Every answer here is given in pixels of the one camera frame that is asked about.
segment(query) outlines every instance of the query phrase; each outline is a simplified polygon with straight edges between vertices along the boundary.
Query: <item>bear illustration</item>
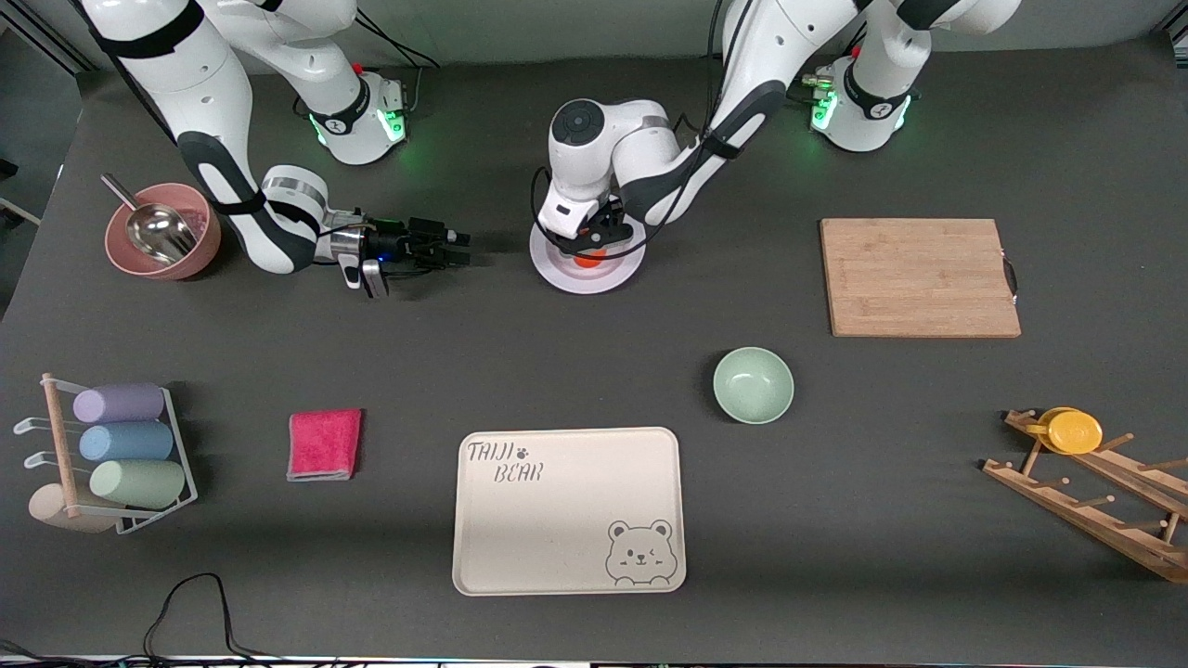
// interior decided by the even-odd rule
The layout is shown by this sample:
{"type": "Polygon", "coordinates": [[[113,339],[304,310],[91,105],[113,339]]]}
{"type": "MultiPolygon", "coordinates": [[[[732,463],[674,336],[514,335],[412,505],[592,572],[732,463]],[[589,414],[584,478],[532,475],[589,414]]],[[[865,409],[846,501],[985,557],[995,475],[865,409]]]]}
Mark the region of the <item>bear illustration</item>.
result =
{"type": "Polygon", "coordinates": [[[676,573],[676,555],[669,538],[672,525],[664,519],[651,527],[628,527],[626,522],[611,524],[611,555],[606,572],[615,585],[651,585],[669,581],[676,573]]]}

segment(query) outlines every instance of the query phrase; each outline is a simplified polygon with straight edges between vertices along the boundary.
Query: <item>pink bowl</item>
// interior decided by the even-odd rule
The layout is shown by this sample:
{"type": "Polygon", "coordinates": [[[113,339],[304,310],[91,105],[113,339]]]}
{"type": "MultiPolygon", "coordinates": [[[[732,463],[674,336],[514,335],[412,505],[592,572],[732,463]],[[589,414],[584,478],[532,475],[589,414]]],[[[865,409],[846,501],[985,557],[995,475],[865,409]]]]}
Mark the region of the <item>pink bowl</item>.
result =
{"type": "Polygon", "coordinates": [[[214,212],[210,210],[210,204],[202,193],[184,183],[159,183],[137,193],[137,198],[177,209],[177,213],[190,223],[198,242],[188,256],[169,266],[163,266],[132,245],[127,231],[132,209],[127,204],[120,204],[120,208],[112,214],[112,220],[107,223],[107,234],[103,237],[107,259],[112,260],[116,269],[153,281],[181,281],[210,264],[219,252],[219,242],[222,241],[222,227],[214,218],[214,212]]]}

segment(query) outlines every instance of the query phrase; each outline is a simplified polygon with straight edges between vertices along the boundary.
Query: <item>white plate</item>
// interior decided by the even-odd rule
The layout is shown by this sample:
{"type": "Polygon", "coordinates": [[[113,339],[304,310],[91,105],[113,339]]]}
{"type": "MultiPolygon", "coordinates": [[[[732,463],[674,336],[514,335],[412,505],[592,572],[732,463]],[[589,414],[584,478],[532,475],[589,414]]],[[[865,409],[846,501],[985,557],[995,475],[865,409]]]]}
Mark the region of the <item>white plate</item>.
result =
{"type": "Polygon", "coordinates": [[[463,594],[671,592],[684,568],[681,461],[668,429],[462,441],[454,586],[463,594]]]}
{"type": "MultiPolygon", "coordinates": [[[[646,235],[644,223],[631,218],[625,220],[632,229],[631,240],[626,244],[607,247],[608,256],[631,248],[646,235]]],[[[579,266],[571,256],[562,254],[556,246],[550,244],[541,233],[539,227],[533,225],[529,237],[529,254],[532,257],[537,273],[555,288],[574,295],[596,295],[623,285],[639,269],[646,250],[646,245],[640,246],[621,258],[602,260],[593,267],[584,269],[579,266]]]]}

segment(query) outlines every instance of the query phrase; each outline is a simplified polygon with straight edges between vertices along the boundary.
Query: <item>green cup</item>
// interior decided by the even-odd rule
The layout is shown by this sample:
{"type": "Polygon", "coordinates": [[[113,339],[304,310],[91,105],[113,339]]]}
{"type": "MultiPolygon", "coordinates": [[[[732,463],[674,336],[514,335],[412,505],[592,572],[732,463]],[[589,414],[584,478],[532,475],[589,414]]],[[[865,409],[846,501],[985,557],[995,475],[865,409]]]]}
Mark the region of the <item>green cup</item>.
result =
{"type": "Polygon", "coordinates": [[[176,461],[118,459],[100,464],[90,474],[96,497],[153,510],[172,504],[183,489],[185,472],[176,461]]]}
{"type": "Polygon", "coordinates": [[[746,424],[766,424],[792,405],[792,372],[776,353],[739,348],[714,370],[714,398],[726,415],[746,424]]]}

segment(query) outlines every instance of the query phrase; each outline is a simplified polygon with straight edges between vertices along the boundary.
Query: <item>gray table surface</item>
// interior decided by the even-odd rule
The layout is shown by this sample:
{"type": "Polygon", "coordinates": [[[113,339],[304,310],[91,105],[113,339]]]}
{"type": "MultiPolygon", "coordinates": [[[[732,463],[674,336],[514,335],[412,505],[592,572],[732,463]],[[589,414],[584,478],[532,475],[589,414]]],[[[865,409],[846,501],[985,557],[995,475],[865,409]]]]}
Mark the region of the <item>gray table surface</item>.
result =
{"type": "MultiPolygon", "coordinates": [[[[0,327],[0,424],[40,415],[43,371],[171,384],[196,505],[131,536],[31,519],[55,479],[0,449],[0,635],[42,653],[128,653],[169,587],[215,571],[236,635],[283,654],[620,661],[1188,666],[1188,590],[994,483],[1022,458],[997,422],[1073,404],[1184,455],[1188,155],[1170,48],[943,53],[903,132],[838,151],[789,105],[612,294],[548,286],[526,253],[527,181],[554,111],[645,95],[701,114],[703,63],[569,62],[429,71],[411,141],[337,165],[255,78],[252,160],[323,175],[335,206],[472,232],[475,266],[386,302],[331,269],[271,276],[227,235],[214,271],[138,281],[108,265],[99,182],[191,182],[119,80],[84,112],[0,327]],[[1023,336],[830,336],[817,220],[998,220],[1023,336]],[[797,379],[766,427],[708,392],[723,351],[766,346],[797,379]],[[349,483],[285,481],[287,417],[367,409],[349,483]],[[681,440],[688,580],[671,594],[470,599],[450,584],[457,446],[470,431],[658,424],[681,440]]],[[[1102,491],[1066,461],[1072,493],[1102,491]]],[[[1125,519],[1156,512],[1121,504],[1125,519]]],[[[159,651],[222,651],[209,585],[183,591],[159,651]]]]}

